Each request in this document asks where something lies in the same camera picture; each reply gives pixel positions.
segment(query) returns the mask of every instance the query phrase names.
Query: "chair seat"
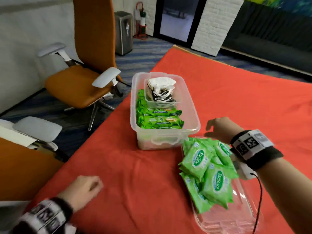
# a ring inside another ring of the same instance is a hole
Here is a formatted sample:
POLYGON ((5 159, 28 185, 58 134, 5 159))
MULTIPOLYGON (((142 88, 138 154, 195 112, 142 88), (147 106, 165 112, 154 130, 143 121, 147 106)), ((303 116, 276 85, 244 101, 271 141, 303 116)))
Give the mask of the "chair seat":
POLYGON ((54 97, 75 108, 85 108, 110 92, 110 82, 104 88, 92 86, 98 73, 80 65, 62 70, 46 80, 46 89, 54 97))

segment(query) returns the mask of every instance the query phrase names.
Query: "red fire extinguisher stand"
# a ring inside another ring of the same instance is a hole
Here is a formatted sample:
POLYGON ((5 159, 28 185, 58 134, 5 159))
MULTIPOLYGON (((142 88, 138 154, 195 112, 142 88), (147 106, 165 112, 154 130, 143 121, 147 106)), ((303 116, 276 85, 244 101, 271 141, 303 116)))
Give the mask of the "red fire extinguisher stand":
POLYGON ((136 5, 136 9, 138 9, 138 5, 141 3, 141 9, 140 11, 140 20, 135 21, 135 38, 146 40, 147 35, 146 35, 146 23, 145 23, 145 18, 146 18, 146 12, 144 11, 143 8, 143 3, 139 1, 136 5))

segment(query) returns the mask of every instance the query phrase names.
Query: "stainless steel trash bin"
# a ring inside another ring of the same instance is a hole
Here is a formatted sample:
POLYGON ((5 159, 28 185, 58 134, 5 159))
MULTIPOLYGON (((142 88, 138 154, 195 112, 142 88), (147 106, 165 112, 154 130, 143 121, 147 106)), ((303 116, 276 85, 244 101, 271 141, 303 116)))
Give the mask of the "stainless steel trash bin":
POLYGON ((125 11, 116 11, 115 23, 115 53, 123 56, 132 51, 132 14, 125 11))

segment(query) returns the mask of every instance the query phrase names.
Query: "hand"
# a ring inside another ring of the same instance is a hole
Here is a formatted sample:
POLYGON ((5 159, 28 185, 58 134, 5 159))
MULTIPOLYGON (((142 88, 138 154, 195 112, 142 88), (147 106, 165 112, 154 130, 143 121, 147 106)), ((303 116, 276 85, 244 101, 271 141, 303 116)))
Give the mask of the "hand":
POLYGON ((206 130, 209 131, 213 126, 212 132, 206 132, 205 137, 220 140, 223 143, 230 144, 232 138, 244 129, 232 122, 228 117, 221 117, 209 120, 206 130))
POLYGON ((57 197, 65 200, 76 212, 87 205, 103 187, 99 177, 79 176, 57 197))

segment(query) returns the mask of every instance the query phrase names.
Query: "colorful painting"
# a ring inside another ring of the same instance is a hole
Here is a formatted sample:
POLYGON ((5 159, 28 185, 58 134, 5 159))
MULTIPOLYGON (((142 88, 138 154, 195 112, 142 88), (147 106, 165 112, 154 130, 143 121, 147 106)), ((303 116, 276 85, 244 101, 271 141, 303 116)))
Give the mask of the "colorful painting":
POLYGON ((272 8, 312 17, 312 0, 247 0, 272 8))

